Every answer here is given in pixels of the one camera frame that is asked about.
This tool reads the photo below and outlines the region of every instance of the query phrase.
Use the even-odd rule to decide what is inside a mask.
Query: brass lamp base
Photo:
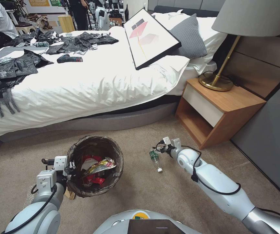
[[[206,88],[216,91],[229,91],[234,85],[229,79],[223,79],[221,75],[215,73],[201,74],[198,81]]]

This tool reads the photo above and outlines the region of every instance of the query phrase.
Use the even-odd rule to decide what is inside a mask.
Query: gray scarf
[[[17,112],[20,112],[19,108],[17,107],[17,105],[15,104],[15,102],[12,98],[11,88],[7,89],[7,91],[3,93],[3,98],[0,98],[0,106],[1,106],[1,104],[5,105],[8,108],[8,110],[10,111],[10,113],[14,114],[15,111],[10,106],[10,103],[12,104],[13,108],[17,110]],[[0,117],[2,118],[3,116],[4,116],[4,113],[0,107]]]

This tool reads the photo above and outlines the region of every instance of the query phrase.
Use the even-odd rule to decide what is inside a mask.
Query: trash can
[[[91,135],[85,136],[77,143],[71,146],[68,153],[69,161],[75,163],[75,176],[72,176],[67,187],[80,197],[92,197],[106,193],[115,186],[120,179],[124,168],[123,153],[118,144],[111,138],[106,136]],[[80,178],[82,157],[85,155],[98,155],[103,159],[109,157],[114,160],[116,167],[105,170],[105,181],[99,184],[92,184],[90,187],[85,187]]]

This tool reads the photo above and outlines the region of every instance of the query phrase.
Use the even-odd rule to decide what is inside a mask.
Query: lamp shade
[[[212,29],[240,36],[277,36],[280,0],[226,0]]]

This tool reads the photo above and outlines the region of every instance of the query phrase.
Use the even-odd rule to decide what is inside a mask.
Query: carpet
[[[93,233],[109,216],[130,209],[156,211],[204,234],[250,233],[221,211],[177,162],[161,157],[163,172],[154,168],[149,149],[165,136],[196,147],[182,125],[169,116],[138,128],[109,131],[53,131],[4,143],[0,148],[0,232],[32,200],[31,187],[44,165],[42,158],[65,155],[85,135],[114,139],[124,153],[124,172],[106,194],[69,200],[60,208],[59,234]],[[256,206],[280,212],[280,192],[230,142],[202,150],[202,158],[239,182]]]

